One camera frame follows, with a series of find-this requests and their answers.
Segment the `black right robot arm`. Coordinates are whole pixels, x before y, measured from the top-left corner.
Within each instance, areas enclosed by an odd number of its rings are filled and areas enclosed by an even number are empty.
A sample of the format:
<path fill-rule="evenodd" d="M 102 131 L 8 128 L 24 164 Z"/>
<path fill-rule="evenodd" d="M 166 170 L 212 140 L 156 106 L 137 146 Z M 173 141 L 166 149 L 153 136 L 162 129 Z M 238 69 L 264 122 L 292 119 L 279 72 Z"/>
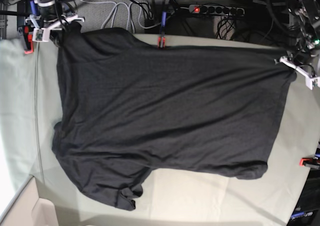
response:
<path fill-rule="evenodd" d="M 41 26 L 49 27 L 53 23 L 60 23 L 63 28 L 70 23 L 69 17 L 75 14 L 71 2 L 76 0 L 34 0 Z"/>

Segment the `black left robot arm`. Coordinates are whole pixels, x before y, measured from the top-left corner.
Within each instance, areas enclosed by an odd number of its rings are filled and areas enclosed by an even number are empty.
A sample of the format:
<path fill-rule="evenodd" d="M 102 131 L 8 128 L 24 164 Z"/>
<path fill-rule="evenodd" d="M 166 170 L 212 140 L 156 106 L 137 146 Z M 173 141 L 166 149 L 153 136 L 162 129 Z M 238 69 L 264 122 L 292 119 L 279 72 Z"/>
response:
<path fill-rule="evenodd" d="M 290 29 L 281 23 L 273 11 L 272 0 L 265 0 L 267 10 L 273 23 L 288 37 L 296 38 L 296 49 L 289 55 L 289 62 L 303 69 L 310 68 L 315 74 L 314 68 L 308 64 L 308 60 L 300 61 L 302 53 L 312 57 L 312 51 L 320 45 L 320 5 L 316 0 L 286 0 L 287 10 L 294 17 L 297 29 Z"/>

